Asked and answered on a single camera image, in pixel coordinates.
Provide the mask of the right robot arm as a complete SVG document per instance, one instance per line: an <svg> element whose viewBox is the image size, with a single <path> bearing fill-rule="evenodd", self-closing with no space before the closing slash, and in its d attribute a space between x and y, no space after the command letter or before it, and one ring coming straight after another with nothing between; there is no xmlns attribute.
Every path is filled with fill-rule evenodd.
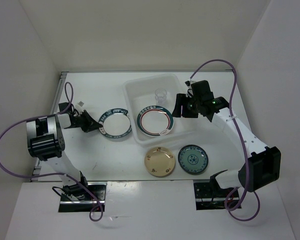
<svg viewBox="0 0 300 240"><path fill-rule="evenodd" d="M209 191L213 196L222 196L228 188L243 187L252 193L279 179L280 150L258 139L234 114L225 98L203 101L184 93L176 95L173 117L198 118L199 115L218 127L243 154L244 164L240 169L222 170L210 177Z"/></svg>

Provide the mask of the green red striped white plate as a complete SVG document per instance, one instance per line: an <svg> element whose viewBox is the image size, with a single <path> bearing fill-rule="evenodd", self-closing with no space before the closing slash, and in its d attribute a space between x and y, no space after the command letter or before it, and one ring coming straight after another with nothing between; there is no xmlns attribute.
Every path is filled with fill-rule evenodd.
<svg viewBox="0 0 300 240"><path fill-rule="evenodd" d="M149 137L167 135L174 127L174 118L170 111L159 105L149 105L137 115L139 130Z"/></svg>

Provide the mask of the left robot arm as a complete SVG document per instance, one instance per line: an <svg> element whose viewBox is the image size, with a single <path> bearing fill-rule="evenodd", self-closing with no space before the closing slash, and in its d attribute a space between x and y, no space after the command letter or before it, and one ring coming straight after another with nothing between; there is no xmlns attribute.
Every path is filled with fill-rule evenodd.
<svg viewBox="0 0 300 240"><path fill-rule="evenodd" d="M65 153L63 130L79 128L84 133L89 133L102 126L86 110L67 110L28 120L27 149L32 157L47 163L77 199L84 200L90 194L90 187L82 172L74 167Z"/></svg>

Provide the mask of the clear plastic cup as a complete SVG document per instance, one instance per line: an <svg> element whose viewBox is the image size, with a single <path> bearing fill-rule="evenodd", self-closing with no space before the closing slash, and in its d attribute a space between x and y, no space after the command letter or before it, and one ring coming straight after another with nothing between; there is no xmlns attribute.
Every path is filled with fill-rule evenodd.
<svg viewBox="0 0 300 240"><path fill-rule="evenodd" d="M167 101L167 91L164 88L157 88L154 95L158 105L162 105Z"/></svg>

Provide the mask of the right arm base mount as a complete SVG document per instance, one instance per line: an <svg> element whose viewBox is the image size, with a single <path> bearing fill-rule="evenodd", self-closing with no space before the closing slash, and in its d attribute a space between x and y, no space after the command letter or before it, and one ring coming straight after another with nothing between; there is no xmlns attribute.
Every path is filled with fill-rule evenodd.
<svg viewBox="0 0 300 240"><path fill-rule="evenodd" d="M194 197L197 211L224 210L225 199L233 188L213 191L208 180L194 180Z"/></svg>

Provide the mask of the dark green rimmed white plate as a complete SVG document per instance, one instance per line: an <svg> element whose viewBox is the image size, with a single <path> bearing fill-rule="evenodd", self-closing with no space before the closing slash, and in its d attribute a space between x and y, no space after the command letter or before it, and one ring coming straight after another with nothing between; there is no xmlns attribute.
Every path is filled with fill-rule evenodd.
<svg viewBox="0 0 300 240"><path fill-rule="evenodd" d="M103 113L98 123L99 132L109 139L121 139L132 132L131 121L127 109L113 108Z"/></svg>

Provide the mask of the cream patterned plate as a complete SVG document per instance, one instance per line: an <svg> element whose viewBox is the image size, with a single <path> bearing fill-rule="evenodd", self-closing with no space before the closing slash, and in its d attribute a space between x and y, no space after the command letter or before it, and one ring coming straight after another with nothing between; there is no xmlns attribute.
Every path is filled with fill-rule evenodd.
<svg viewBox="0 0 300 240"><path fill-rule="evenodd" d="M168 148L154 147L145 154L144 165L152 176L164 178L174 171L176 158Z"/></svg>

